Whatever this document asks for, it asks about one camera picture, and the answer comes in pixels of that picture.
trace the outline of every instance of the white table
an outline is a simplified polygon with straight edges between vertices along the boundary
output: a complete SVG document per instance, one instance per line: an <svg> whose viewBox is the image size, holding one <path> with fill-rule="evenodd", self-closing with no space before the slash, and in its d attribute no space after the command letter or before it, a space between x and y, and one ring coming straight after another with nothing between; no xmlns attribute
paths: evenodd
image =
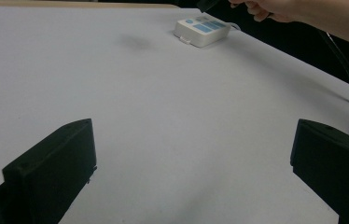
<svg viewBox="0 0 349 224"><path fill-rule="evenodd" d="M0 184L92 118L98 170L61 223L337 223L289 160L298 119L347 132L349 85L240 31L178 41L175 22L199 15L0 7Z"/></svg>

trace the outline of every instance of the table surface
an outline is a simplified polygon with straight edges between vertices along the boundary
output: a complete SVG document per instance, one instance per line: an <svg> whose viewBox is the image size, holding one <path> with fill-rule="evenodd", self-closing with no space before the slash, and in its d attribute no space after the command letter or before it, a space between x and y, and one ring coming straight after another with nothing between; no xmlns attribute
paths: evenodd
<svg viewBox="0 0 349 224"><path fill-rule="evenodd" d="M197 9L0 7L1 169L91 118L98 170L61 223L337 223L292 173L298 119L347 132L349 85Z"/></svg>

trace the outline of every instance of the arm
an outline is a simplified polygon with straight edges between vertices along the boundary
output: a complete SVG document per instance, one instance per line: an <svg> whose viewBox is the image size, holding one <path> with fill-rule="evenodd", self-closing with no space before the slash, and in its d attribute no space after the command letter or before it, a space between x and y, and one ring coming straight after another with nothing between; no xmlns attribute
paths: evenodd
<svg viewBox="0 0 349 224"><path fill-rule="evenodd" d="M256 21L300 21L349 41L349 0L230 0L243 2Z"/></svg>

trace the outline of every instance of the white device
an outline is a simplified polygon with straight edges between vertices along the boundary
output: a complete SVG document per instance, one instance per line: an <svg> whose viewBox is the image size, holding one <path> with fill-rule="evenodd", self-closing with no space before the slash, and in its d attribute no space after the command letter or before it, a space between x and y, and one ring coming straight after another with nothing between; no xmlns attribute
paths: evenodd
<svg viewBox="0 0 349 224"><path fill-rule="evenodd" d="M212 16L203 15L178 21L174 35L186 43L202 48L228 35L230 25Z"/></svg>

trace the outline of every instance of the human hand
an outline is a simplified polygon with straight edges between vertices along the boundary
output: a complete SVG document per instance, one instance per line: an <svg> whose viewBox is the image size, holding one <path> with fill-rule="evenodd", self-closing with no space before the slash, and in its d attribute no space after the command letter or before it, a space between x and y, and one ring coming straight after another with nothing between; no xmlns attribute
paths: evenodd
<svg viewBox="0 0 349 224"><path fill-rule="evenodd" d="M245 3L247 12L254 15L255 21L264 21L267 18L280 22L294 21L289 16L289 0L229 0L232 8Z"/></svg>

